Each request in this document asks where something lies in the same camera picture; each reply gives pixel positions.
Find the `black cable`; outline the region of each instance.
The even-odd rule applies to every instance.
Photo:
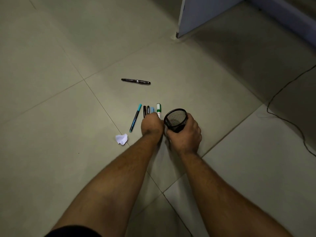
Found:
[[[303,144],[304,144],[306,150],[307,150],[309,153],[311,153],[313,156],[316,157],[316,154],[314,154],[313,152],[311,152],[311,151],[309,150],[309,148],[307,147],[305,135],[304,135],[304,133],[302,132],[302,130],[298,127],[297,124],[295,124],[295,123],[293,123],[293,122],[290,122],[289,120],[283,119],[282,117],[279,117],[278,115],[276,115],[276,114],[274,114],[274,113],[272,113],[272,112],[269,112],[269,106],[270,106],[271,102],[274,100],[274,98],[275,98],[281,91],[283,91],[283,89],[284,89],[285,87],[287,87],[289,84],[291,84],[292,82],[294,82],[294,81],[296,81],[297,79],[299,79],[302,75],[304,75],[304,74],[306,74],[307,72],[313,70],[315,67],[316,67],[316,65],[314,65],[312,68],[308,69],[307,71],[304,71],[304,72],[303,72],[302,74],[300,74],[297,78],[295,78],[294,80],[291,80],[291,81],[290,81],[289,83],[287,83],[281,90],[279,90],[279,91],[272,97],[272,99],[269,101],[269,103],[268,103],[268,105],[267,105],[267,112],[268,112],[269,114],[274,115],[274,116],[278,117],[279,119],[281,119],[281,120],[283,120],[283,121],[286,121],[286,122],[292,124],[293,126],[295,126],[295,127],[300,131],[300,133],[301,133],[301,135],[302,135]]]

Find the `crumpled paper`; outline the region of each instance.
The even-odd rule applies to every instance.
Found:
[[[127,142],[127,134],[116,135],[115,139],[116,139],[117,143],[124,145]]]

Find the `white marker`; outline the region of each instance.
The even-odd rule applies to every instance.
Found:
[[[158,114],[158,116],[159,116],[159,119],[161,119],[161,118],[160,118],[160,113],[161,113],[161,105],[158,103],[158,104],[157,104],[157,114]]]

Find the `blue marker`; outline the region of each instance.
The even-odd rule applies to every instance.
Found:
[[[130,132],[132,132],[132,131],[133,131],[133,128],[134,128],[134,125],[135,125],[135,122],[136,122],[136,120],[137,120],[137,117],[138,117],[138,114],[139,114],[139,111],[140,111],[140,108],[141,108],[141,107],[142,107],[142,105],[141,105],[141,104],[139,104],[139,107],[138,107],[137,112],[136,112],[136,115],[135,115],[135,117],[134,117],[134,120],[133,120],[132,126],[131,126],[131,128],[130,128]]]

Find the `mesh pen cup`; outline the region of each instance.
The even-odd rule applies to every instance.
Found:
[[[170,111],[164,118],[164,124],[169,130],[179,133],[185,127],[188,115],[184,109],[174,109]]]

